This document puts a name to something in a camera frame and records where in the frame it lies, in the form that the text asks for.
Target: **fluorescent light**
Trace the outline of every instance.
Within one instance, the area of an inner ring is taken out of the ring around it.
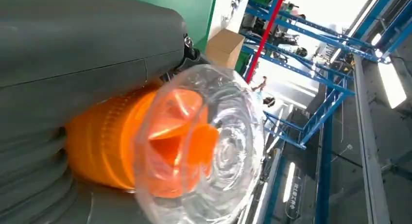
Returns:
[[[289,114],[293,112],[293,104],[289,105]]]
[[[339,55],[339,53],[341,53],[341,51],[342,51],[342,49],[338,49],[336,52],[335,52],[335,54],[332,56],[332,58],[330,59],[330,63],[332,64],[335,60],[336,60],[336,58],[338,57],[338,55]]]
[[[294,174],[295,174],[295,164],[291,162],[291,165],[289,166],[288,178],[286,179],[285,192],[283,193],[283,202],[287,202],[289,200]]]
[[[375,55],[381,57],[382,52],[377,50]],[[392,63],[388,65],[378,63],[378,68],[383,87],[385,88],[386,97],[388,97],[389,105],[393,109],[406,100],[405,90]]]
[[[377,33],[377,34],[375,35],[375,37],[372,39],[371,44],[372,44],[373,46],[376,45],[376,44],[379,42],[380,38],[382,38],[382,36],[381,36],[379,33]]]
[[[262,193],[260,194],[259,203],[257,204],[256,213],[253,218],[252,224],[256,224],[258,222],[259,213],[260,213],[260,210],[262,209],[263,198],[265,197],[267,189],[268,189],[268,182],[265,182],[263,184]]]

